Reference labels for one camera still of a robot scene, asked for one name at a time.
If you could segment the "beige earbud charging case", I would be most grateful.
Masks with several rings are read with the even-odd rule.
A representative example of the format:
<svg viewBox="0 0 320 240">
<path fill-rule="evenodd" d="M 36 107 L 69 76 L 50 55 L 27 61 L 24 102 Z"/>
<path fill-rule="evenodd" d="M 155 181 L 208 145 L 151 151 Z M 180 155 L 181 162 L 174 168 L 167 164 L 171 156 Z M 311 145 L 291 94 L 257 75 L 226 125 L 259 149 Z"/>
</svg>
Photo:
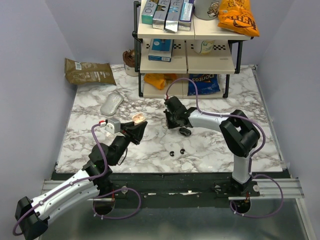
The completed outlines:
<svg viewBox="0 0 320 240">
<path fill-rule="evenodd" d="M 135 125 L 138 125 L 146 121 L 146 117 L 144 116 L 143 113 L 137 113 L 131 119 Z"/>
</svg>

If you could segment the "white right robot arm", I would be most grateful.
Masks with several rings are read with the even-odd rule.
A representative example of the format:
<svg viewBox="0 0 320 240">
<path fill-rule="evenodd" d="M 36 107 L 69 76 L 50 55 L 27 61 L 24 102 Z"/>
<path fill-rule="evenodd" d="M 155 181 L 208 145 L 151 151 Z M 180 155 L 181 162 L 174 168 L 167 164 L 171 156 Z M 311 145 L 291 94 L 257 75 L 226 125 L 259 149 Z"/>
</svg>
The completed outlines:
<svg viewBox="0 0 320 240">
<path fill-rule="evenodd" d="M 187 109 L 173 96 L 164 101 L 166 124 L 169 129 L 178 127 L 204 128 L 222 133 L 228 149 L 233 153 L 233 172 L 230 191 L 241 196 L 248 190 L 250 155 L 257 147 L 261 135 L 241 110 L 229 114 L 201 113 L 195 107 Z"/>
</svg>

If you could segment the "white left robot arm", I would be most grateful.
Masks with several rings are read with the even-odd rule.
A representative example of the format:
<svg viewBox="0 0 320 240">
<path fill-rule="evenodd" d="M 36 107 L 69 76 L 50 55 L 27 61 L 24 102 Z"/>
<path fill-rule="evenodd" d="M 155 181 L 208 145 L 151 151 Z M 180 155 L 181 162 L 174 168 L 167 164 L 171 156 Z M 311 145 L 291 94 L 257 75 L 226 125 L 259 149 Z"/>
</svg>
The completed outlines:
<svg viewBox="0 0 320 240">
<path fill-rule="evenodd" d="M 26 240 L 41 236 L 56 217 L 68 208 L 90 198 L 104 198 L 116 193 L 110 180 L 111 167 L 125 159 L 131 143 L 139 145 L 147 126 L 133 121 L 121 123 L 117 119 L 106 119 L 91 127 L 95 146 L 88 162 L 54 189 L 33 199 L 21 198 L 16 207 L 14 236 L 23 235 Z M 110 145 L 100 143 L 95 128 L 104 127 L 115 138 Z"/>
</svg>

